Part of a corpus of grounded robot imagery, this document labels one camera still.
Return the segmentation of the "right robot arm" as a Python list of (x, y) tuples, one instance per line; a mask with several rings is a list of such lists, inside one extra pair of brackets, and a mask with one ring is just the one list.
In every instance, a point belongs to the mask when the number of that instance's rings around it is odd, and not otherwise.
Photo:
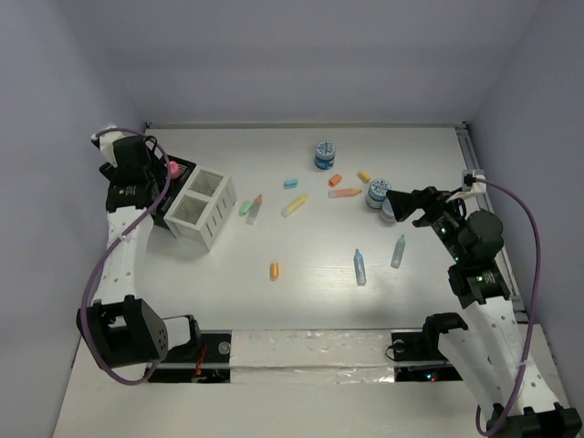
[(448, 279), (462, 311), (427, 317), (420, 346), (429, 357), (445, 357), (474, 395), (481, 436), (576, 437), (583, 421), (576, 409), (562, 405), (534, 362), (533, 328), (519, 328), (495, 261), (504, 245), (501, 220), (487, 210), (461, 210), (462, 199), (482, 188), (387, 192), (396, 220), (421, 210), (413, 225), (432, 228), (454, 261)]

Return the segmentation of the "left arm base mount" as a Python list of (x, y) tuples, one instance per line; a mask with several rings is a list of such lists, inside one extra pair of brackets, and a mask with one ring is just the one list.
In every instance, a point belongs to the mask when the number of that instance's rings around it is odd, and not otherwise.
[(203, 331), (201, 346), (171, 349), (148, 383), (229, 383), (232, 332)]

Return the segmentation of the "yellow highlighter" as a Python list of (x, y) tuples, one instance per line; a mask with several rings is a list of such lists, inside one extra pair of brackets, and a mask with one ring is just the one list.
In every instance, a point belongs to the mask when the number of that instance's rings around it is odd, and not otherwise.
[(288, 204), (287, 206), (284, 207), (284, 209), (281, 212), (281, 215), (285, 218), (289, 217), (299, 207), (304, 205), (305, 202), (307, 201), (307, 199), (308, 199), (307, 194), (300, 195), (298, 198), (296, 198), (294, 201), (292, 201), (290, 204)]

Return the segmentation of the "blue slime jar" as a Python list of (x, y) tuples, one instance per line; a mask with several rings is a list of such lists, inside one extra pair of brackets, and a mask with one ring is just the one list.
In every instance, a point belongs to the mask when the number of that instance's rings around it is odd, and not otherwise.
[(315, 166), (320, 170), (330, 170), (336, 160), (337, 147), (333, 142), (321, 141), (315, 149)]
[(372, 209), (381, 209), (383, 203), (387, 200), (387, 192), (391, 189), (390, 183), (385, 179), (374, 179), (365, 196), (366, 205)]

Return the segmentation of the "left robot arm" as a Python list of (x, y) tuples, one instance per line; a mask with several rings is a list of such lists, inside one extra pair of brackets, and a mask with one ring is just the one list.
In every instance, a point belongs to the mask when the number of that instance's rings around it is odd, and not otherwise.
[(163, 226), (195, 165), (169, 156), (157, 139), (110, 125), (91, 142), (105, 156), (108, 242), (92, 271), (77, 326), (98, 366), (112, 372), (130, 365), (194, 360), (203, 347), (192, 315), (162, 318), (142, 296), (146, 246)]

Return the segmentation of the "clear jar of clips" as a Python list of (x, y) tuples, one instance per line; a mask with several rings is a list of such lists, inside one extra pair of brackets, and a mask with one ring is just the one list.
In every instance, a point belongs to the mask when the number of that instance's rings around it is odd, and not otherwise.
[(388, 198), (386, 198), (381, 205), (380, 218), (388, 224), (394, 224), (396, 222), (395, 213)]

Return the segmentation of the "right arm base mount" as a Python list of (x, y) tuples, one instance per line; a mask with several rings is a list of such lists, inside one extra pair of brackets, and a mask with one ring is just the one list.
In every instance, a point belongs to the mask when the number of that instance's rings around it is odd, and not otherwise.
[(448, 312), (427, 317), (417, 331), (393, 331), (384, 354), (396, 363), (397, 382), (461, 381), (455, 367), (438, 349), (440, 337), (453, 329), (468, 326), (457, 313)]

